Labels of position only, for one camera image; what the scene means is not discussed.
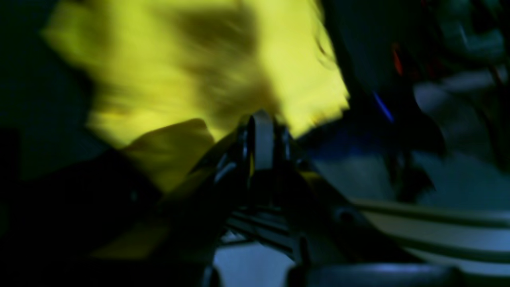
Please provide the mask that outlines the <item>left gripper white right finger image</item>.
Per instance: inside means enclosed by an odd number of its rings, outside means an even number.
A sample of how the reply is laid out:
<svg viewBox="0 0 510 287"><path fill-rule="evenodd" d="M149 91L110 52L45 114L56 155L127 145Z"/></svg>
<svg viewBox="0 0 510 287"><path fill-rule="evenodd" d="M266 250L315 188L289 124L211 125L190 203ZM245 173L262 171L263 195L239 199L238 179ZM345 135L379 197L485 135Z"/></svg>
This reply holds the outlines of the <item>left gripper white right finger image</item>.
<svg viewBox="0 0 510 287"><path fill-rule="evenodd" d="M413 263L311 168L288 129L266 111L252 116L255 171L288 224L294 258L302 265Z"/></svg>

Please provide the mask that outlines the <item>left gripper white left finger image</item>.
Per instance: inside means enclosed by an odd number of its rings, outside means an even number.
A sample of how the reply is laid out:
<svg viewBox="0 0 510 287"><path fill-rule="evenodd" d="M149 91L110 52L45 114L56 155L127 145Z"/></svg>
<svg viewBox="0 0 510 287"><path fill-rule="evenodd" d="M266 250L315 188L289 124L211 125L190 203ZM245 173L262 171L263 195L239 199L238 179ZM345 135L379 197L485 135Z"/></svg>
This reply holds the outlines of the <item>left gripper white left finger image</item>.
<svg viewBox="0 0 510 287"><path fill-rule="evenodd" d="M251 172L252 117L214 142L192 119L138 137L119 152L140 179L142 195L155 192L135 220L92 252L106 260L211 263L224 224L245 199Z"/></svg>

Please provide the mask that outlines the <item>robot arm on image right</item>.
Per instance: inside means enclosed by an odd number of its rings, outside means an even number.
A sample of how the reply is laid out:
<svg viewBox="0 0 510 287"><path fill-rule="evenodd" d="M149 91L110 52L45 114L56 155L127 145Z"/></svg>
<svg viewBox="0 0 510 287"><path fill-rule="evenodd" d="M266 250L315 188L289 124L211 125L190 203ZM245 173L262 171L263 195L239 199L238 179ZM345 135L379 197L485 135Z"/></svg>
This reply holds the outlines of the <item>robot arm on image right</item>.
<svg viewBox="0 0 510 287"><path fill-rule="evenodd" d="M509 173L508 0L322 0L350 94L350 153L381 153L394 196L435 191L415 152Z"/></svg>

